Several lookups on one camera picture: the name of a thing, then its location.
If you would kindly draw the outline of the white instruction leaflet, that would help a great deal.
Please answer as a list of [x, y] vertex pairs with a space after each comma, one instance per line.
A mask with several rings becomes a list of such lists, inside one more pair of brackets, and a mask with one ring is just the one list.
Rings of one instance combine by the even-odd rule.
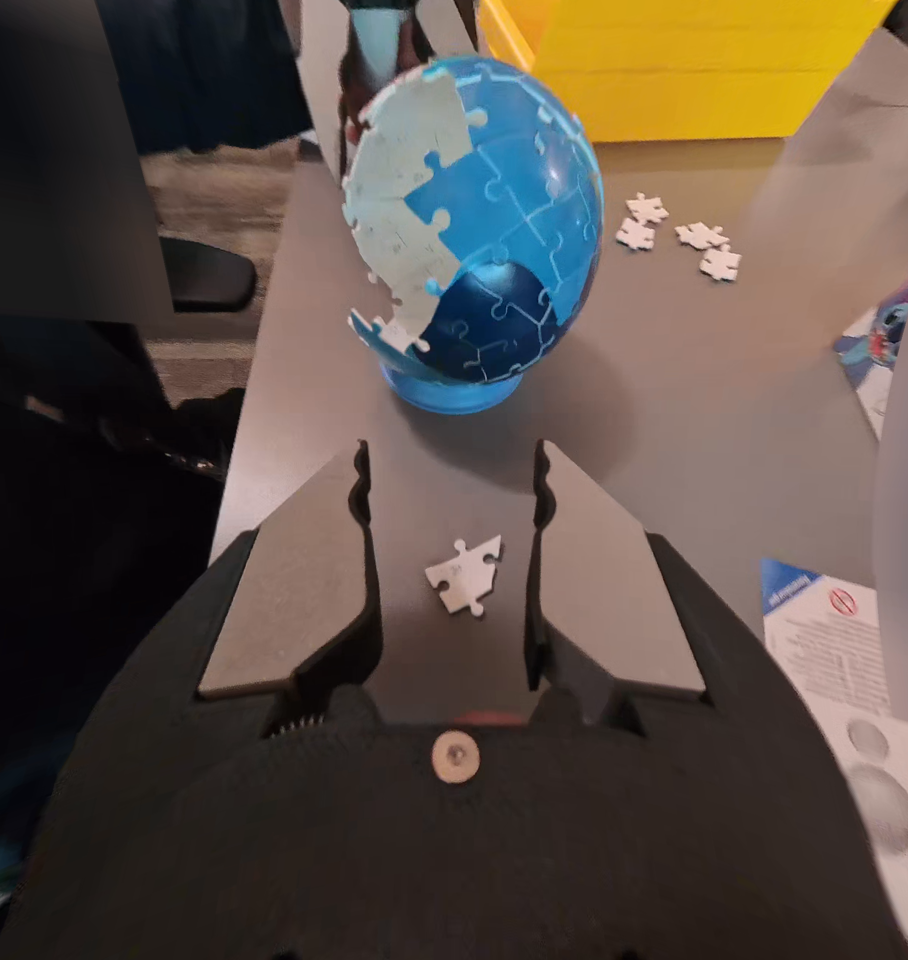
[[764, 558], [764, 642], [844, 771], [908, 940], [908, 722], [893, 717], [876, 591]]

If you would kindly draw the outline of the person's left hand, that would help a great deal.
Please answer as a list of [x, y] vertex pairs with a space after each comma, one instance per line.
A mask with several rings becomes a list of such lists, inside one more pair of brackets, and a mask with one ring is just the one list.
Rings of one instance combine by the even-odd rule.
[[340, 99], [338, 105], [341, 149], [348, 143], [357, 146], [366, 129], [361, 111], [372, 96], [364, 77], [364, 58], [350, 36], [339, 65]]

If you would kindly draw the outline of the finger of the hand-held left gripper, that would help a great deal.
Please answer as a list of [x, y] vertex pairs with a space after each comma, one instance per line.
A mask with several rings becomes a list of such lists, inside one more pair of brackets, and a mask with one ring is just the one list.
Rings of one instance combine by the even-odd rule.
[[432, 59], [478, 54], [477, 2], [419, 1], [416, 15]]
[[358, 7], [351, 10], [351, 27], [368, 85], [388, 85], [396, 76], [402, 26], [401, 8]]

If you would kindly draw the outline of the black office chair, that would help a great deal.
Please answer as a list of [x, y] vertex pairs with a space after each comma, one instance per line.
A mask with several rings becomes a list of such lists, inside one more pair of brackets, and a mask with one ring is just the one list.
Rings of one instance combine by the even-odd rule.
[[253, 301], [257, 271], [246, 256], [165, 235], [159, 244], [174, 313], [239, 313]]

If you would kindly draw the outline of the cartoon puzzle box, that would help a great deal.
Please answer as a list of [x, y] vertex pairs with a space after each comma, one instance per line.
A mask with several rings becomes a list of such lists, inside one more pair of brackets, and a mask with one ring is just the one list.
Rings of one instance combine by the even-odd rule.
[[908, 283], [858, 318], [834, 344], [844, 376], [878, 440], [907, 318]]

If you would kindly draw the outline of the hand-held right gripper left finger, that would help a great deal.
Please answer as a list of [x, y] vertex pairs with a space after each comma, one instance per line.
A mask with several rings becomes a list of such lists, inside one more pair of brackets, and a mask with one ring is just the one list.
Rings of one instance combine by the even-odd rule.
[[282, 692], [325, 702], [373, 674], [384, 635], [369, 453], [359, 439], [259, 525], [200, 678], [201, 699]]

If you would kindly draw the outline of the white triangular puzzle piece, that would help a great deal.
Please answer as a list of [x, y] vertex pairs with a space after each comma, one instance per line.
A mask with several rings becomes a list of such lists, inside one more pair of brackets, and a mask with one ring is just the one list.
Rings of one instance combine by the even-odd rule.
[[494, 589], [503, 537], [497, 534], [473, 548], [467, 548], [459, 538], [454, 547], [454, 557], [425, 568], [426, 579], [449, 615], [467, 610], [473, 618], [481, 619], [482, 600]]

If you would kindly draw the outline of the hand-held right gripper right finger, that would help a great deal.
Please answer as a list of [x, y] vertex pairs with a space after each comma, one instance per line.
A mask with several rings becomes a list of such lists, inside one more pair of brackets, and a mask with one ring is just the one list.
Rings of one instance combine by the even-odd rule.
[[645, 527], [560, 447], [540, 439], [525, 587], [523, 659], [580, 698], [706, 691]]

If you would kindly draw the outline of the blue white puzzle ball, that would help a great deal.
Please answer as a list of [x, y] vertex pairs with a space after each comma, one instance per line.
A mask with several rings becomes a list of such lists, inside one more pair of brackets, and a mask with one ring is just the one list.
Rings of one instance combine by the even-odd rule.
[[349, 324], [401, 400], [489, 409], [590, 294], [604, 234], [593, 148], [541, 81], [478, 55], [407, 72], [359, 120], [342, 209], [391, 314], [353, 309]]

